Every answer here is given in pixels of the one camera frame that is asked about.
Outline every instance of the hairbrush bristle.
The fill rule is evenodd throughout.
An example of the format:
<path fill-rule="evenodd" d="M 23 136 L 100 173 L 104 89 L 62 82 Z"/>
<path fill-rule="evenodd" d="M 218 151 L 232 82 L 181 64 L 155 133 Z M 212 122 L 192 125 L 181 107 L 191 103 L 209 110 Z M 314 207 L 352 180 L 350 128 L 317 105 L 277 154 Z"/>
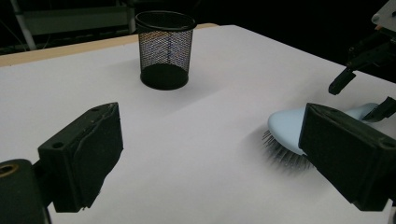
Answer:
<path fill-rule="evenodd" d="M 270 131 L 264 133 L 262 140 L 265 147 L 269 150 L 270 157 L 283 163 L 285 166 L 298 170 L 314 167 L 305 156 L 298 155 L 278 143 Z"/>

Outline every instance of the table surface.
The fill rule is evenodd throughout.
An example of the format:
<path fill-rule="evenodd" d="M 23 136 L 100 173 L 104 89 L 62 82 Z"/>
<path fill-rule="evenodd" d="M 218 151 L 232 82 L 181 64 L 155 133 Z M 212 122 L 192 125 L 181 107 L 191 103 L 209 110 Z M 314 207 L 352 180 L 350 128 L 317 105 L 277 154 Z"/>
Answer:
<path fill-rule="evenodd" d="M 396 97 L 394 83 L 357 72 L 330 95 L 344 66 L 234 25 L 194 30 L 190 80 L 174 91 L 140 81 L 136 41 L 83 51 L 0 57 L 2 161 L 36 162 L 36 149 L 79 115 L 120 105 L 118 164 L 91 208 L 58 214 L 51 204 L 54 224 L 388 223 L 390 202 L 359 211 L 316 169 L 268 158 L 262 135 L 278 110 L 381 103 Z M 396 138 L 395 124 L 375 127 Z"/>

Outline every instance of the wire mesh cup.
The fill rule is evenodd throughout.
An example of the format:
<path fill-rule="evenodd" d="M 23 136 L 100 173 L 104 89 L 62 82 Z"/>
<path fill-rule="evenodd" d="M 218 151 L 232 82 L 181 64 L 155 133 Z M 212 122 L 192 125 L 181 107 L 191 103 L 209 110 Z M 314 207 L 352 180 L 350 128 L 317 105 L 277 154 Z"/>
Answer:
<path fill-rule="evenodd" d="M 155 10 L 138 13 L 135 21 L 142 82 L 162 91 L 185 86 L 189 81 L 194 18 Z"/>

